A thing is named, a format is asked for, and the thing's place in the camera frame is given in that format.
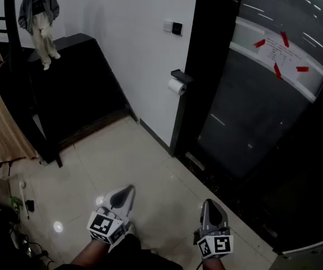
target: person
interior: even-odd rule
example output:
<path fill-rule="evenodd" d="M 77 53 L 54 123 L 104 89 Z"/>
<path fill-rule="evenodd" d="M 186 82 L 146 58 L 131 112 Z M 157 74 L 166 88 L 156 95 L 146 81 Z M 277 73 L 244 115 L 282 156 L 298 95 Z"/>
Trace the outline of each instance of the person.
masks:
<path fill-rule="evenodd" d="M 153 269 L 182 270 L 175 262 L 142 250 L 140 241 L 135 235 L 132 225 L 124 239 L 110 253 L 110 244 L 92 238 L 92 241 L 71 262 L 57 270 L 87 270 L 87 269 Z M 203 270 L 225 270 L 220 259 L 205 259 Z"/>
<path fill-rule="evenodd" d="M 29 32 L 35 49 L 44 65 L 44 71 L 51 64 L 49 55 L 60 58 L 52 37 L 52 24 L 59 15 L 57 0 L 22 0 L 18 23 Z"/>

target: toilet paper roll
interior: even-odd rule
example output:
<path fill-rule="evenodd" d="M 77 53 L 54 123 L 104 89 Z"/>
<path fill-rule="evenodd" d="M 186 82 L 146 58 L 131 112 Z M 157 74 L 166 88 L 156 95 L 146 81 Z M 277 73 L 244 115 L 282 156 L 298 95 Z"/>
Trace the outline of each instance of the toilet paper roll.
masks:
<path fill-rule="evenodd" d="M 181 83 L 180 81 L 174 79 L 174 78 L 170 79 L 169 84 L 168 84 L 168 88 L 171 91 L 177 93 L 179 96 L 184 94 L 185 91 L 186 91 L 186 85 Z"/>

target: white pants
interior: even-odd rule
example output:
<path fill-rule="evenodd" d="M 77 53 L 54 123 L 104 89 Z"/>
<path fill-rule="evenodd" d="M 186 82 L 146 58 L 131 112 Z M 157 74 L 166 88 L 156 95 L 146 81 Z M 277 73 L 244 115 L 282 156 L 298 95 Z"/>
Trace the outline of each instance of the white pants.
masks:
<path fill-rule="evenodd" d="M 49 55 L 55 57 L 58 52 L 53 43 L 52 26 L 45 12 L 33 16 L 33 35 L 31 35 L 31 40 L 42 63 L 50 64 Z"/>

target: paper notice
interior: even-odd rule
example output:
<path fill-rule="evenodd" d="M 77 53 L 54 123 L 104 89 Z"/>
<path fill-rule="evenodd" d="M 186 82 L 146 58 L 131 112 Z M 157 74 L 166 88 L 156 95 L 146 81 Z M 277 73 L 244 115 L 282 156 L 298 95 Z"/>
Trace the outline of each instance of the paper notice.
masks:
<path fill-rule="evenodd" d="M 277 63 L 281 75 L 296 82 L 299 75 L 296 67 L 306 65 L 307 54 L 292 43 L 286 47 L 280 35 L 266 35 L 265 40 L 258 58 L 271 68 Z"/>

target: white wall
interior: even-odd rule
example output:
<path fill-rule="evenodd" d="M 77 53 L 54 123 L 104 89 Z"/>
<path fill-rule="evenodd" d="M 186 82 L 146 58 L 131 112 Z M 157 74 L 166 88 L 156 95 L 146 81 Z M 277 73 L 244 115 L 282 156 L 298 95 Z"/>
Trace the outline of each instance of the white wall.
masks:
<path fill-rule="evenodd" d="M 167 82 L 171 70 L 185 68 L 196 0 L 58 1 L 54 38 L 95 37 L 136 115 L 170 145 L 179 97 Z M 16 0 L 17 12 L 20 3 Z M 183 23 L 183 36 L 163 31 L 164 20 Z M 30 47 L 26 31 L 20 31 L 20 40 Z"/>

